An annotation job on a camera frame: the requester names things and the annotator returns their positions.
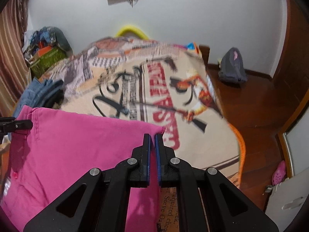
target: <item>yellow tube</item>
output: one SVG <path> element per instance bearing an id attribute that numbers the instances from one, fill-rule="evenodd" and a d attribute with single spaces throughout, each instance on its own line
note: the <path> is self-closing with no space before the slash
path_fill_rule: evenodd
<path id="1" fill-rule="evenodd" d="M 142 40 L 149 40 L 148 36 L 144 32 L 142 32 L 140 29 L 133 25 L 125 25 L 123 26 L 116 34 L 116 37 L 124 36 L 124 34 L 131 32 L 134 33 L 137 37 L 139 37 Z"/>

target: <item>pink shoe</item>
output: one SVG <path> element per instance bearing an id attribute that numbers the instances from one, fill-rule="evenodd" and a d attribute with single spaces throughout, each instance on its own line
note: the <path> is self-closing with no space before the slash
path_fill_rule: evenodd
<path id="1" fill-rule="evenodd" d="M 271 184 L 274 186 L 282 182 L 285 174 L 285 161 L 283 160 L 279 163 L 277 170 L 272 175 Z"/>

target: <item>curtain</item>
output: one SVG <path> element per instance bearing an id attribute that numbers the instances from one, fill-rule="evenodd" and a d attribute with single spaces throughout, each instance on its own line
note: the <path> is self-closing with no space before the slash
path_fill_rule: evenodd
<path id="1" fill-rule="evenodd" d="M 0 14 L 0 117 L 12 111 L 31 81 L 22 46 L 27 30 L 28 0 L 9 0 Z"/>

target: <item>door frame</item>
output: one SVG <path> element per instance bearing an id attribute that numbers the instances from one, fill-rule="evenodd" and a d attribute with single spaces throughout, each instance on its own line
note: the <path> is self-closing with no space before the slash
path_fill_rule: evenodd
<path id="1" fill-rule="evenodd" d="M 289 178 L 294 176 L 292 160 L 291 160 L 291 152 L 289 149 L 289 144 L 286 139 L 286 133 L 289 132 L 300 120 L 305 111 L 309 107 L 309 89 L 307 90 L 304 98 L 299 103 L 299 106 L 296 108 L 295 112 L 292 116 L 287 120 L 287 122 L 282 126 L 280 131 L 278 132 L 278 138 L 280 141 L 280 145 L 283 151 L 283 156 L 286 164 L 286 174 Z"/>

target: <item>triangular cutout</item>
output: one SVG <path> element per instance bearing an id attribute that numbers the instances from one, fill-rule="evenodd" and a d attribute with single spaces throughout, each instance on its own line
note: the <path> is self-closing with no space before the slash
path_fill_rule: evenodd
<path id="1" fill-rule="evenodd" d="M 58 207 L 56 208 L 57 212 L 72 218 L 75 215 L 77 207 L 86 188 L 86 184 L 82 184 L 78 189 L 74 191 L 74 193 L 72 193 L 67 199 L 65 199 L 58 205 Z"/>
<path id="2" fill-rule="evenodd" d="M 241 199 L 239 199 L 227 185 L 223 183 L 220 184 L 220 189 L 231 216 L 234 217 L 248 211 L 248 206 Z"/>

